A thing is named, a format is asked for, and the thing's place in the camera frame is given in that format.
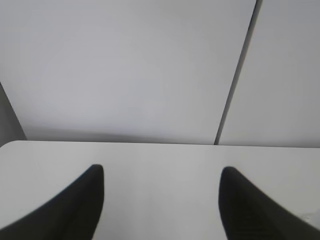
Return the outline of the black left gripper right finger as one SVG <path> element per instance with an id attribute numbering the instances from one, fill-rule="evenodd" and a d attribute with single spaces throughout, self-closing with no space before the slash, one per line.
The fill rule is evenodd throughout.
<path id="1" fill-rule="evenodd" d="M 229 240 L 318 240 L 320 231 L 287 211 L 236 168 L 223 168 L 218 207 Z"/>

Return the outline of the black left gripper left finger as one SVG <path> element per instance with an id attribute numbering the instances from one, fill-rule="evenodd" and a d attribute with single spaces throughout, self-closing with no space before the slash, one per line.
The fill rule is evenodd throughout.
<path id="1" fill-rule="evenodd" d="M 91 165 L 51 200 L 0 230 L 2 240 L 91 240 L 104 205 L 104 169 Z"/>

